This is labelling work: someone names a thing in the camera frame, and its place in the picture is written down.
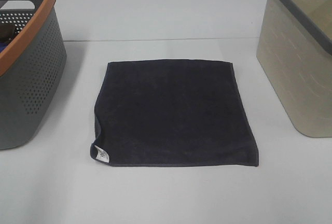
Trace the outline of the beige basket grey rim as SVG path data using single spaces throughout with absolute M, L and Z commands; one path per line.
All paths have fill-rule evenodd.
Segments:
M 331 137 L 331 0 L 267 0 L 256 56 L 295 129 Z

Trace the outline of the grey perforated basket orange rim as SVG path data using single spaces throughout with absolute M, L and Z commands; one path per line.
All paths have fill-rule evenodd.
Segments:
M 56 0 L 29 1 L 32 9 L 3 9 L 1 24 L 16 26 L 1 52 L 1 149 L 29 142 L 59 85 L 66 50 L 54 5 Z

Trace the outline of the blue towel in basket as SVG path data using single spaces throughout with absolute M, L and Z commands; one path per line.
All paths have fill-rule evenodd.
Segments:
M 0 52 L 2 52 L 8 45 L 9 42 L 0 43 Z

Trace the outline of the dark navy towel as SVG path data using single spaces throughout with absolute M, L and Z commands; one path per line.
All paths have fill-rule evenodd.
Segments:
M 94 129 L 90 156 L 110 166 L 259 165 L 230 62 L 110 62 Z

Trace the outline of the brown towel in basket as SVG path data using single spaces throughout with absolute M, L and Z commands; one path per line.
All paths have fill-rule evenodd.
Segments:
M 0 25 L 0 39 L 1 42 L 6 42 L 7 40 L 12 39 L 15 35 L 16 26 L 11 23 L 2 23 Z

